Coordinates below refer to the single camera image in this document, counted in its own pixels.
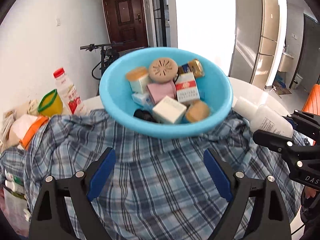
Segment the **gold foil wrapped item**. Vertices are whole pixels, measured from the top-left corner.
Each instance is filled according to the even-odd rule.
[[[202,68],[202,65],[198,59],[193,59],[189,61],[187,64],[184,64],[182,66],[179,66],[178,73],[184,74],[192,72],[195,78],[204,77],[204,71]]]

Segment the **plaid shirt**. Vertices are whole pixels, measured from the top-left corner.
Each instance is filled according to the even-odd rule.
[[[293,138],[300,145],[306,141],[296,132]],[[27,152],[12,147],[0,156],[1,182],[4,169],[23,178],[32,212],[45,177],[71,177],[107,147],[116,151],[114,174],[92,205],[113,239],[207,239],[228,204],[203,164],[209,147],[248,177],[273,175],[290,221],[300,207],[303,186],[288,178],[280,154],[253,142],[246,121],[234,112],[206,134],[173,140],[128,130],[104,110],[84,117],[56,115],[34,136]],[[77,237],[85,239],[70,198],[66,202]],[[252,208],[249,199],[236,239],[243,236]]]

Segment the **refrigerator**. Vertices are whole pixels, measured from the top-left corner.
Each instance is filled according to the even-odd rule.
[[[236,0],[236,42],[229,76],[264,89],[276,52],[278,0]]]

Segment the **doorway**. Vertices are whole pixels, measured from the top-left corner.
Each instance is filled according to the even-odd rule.
[[[103,0],[110,42],[117,51],[148,47],[143,0]]]
[[[320,24],[304,14],[302,49],[296,73],[303,78],[301,86],[310,92],[320,76]]]

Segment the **bicycle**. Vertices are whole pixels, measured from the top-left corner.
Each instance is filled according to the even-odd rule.
[[[106,71],[106,69],[110,66],[111,63],[113,63],[115,60],[117,60],[120,55],[119,53],[113,49],[113,46],[122,46],[123,42],[113,42],[111,44],[99,44],[99,45],[95,45],[90,44],[89,46],[81,46],[80,49],[85,49],[86,51],[93,51],[95,49],[101,49],[100,54],[101,54],[101,61],[92,69],[91,71],[91,75],[94,79],[96,80],[101,80],[101,78],[97,78],[94,75],[94,70],[101,64],[101,67],[99,68],[99,70],[101,70],[101,76],[103,75],[103,73]]]

